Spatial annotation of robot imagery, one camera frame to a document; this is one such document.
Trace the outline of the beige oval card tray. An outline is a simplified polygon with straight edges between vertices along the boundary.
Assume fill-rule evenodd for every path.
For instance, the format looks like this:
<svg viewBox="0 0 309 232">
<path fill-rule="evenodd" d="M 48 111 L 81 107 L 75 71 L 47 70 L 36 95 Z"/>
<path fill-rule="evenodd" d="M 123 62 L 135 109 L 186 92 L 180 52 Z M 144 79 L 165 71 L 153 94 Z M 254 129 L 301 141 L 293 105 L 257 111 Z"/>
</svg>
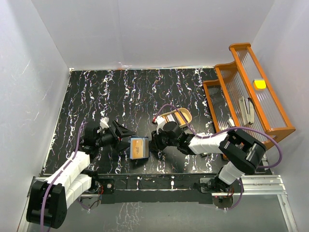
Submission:
<svg viewBox="0 0 309 232">
<path fill-rule="evenodd" d="M 160 117 L 165 119 L 167 123 L 171 121 L 176 122 L 180 128 L 187 127 L 186 124 L 190 124 L 192 121 L 192 115 L 186 108 L 179 108 L 178 112 L 173 110 L 171 112 L 161 114 Z"/>
</svg>

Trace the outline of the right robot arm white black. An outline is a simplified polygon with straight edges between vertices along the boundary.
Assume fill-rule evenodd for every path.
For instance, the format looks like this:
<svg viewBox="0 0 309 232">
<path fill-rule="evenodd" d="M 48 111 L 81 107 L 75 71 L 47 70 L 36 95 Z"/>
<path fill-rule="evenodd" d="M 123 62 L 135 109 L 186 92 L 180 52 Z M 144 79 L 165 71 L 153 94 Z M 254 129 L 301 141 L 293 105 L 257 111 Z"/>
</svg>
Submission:
<svg viewBox="0 0 309 232">
<path fill-rule="evenodd" d="M 176 147 L 185 155 L 204 153 L 223 154 L 225 164 L 215 178 L 206 183 L 196 183 L 201 189 L 227 192 L 233 183 L 245 174 L 254 174 L 266 152 L 265 145 L 242 129 L 231 128 L 214 136 L 203 133 L 186 133 L 176 122 L 168 122 L 151 132 L 149 148 L 163 151 L 168 146 Z"/>
</svg>

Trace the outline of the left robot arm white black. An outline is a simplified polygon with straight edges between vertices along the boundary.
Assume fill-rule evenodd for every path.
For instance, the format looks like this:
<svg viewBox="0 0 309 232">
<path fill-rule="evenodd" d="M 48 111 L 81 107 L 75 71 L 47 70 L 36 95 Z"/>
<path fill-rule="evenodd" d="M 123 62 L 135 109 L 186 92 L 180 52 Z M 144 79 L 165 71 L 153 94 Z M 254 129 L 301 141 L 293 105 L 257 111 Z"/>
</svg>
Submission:
<svg viewBox="0 0 309 232">
<path fill-rule="evenodd" d="M 100 149 L 113 146 L 119 151 L 130 144 L 123 139 L 135 135 L 107 117 L 99 123 L 83 122 L 77 134 L 75 150 L 65 163 L 45 180 L 35 181 L 30 188 L 26 213 L 27 222 L 35 223 L 43 230 L 45 227 L 58 229 L 64 222 L 68 208 L 83 192 L 94 193 L 100 181 L 95 171 L 87 167 Z"/>
</svg>

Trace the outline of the blue leather card holder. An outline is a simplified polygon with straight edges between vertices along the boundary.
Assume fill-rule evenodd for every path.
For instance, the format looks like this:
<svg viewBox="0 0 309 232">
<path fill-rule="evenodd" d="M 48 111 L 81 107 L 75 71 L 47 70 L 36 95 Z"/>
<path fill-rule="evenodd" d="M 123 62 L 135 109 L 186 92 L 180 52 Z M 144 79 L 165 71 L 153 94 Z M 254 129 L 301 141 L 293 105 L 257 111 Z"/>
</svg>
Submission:
<svg viewBox="0 0 309 232">
<path fill-rule="evenodd" d="M 149 138 L 131 137 L 130 139 L 130 159 L 141 160 L 149 158 Z"/>
</svg>

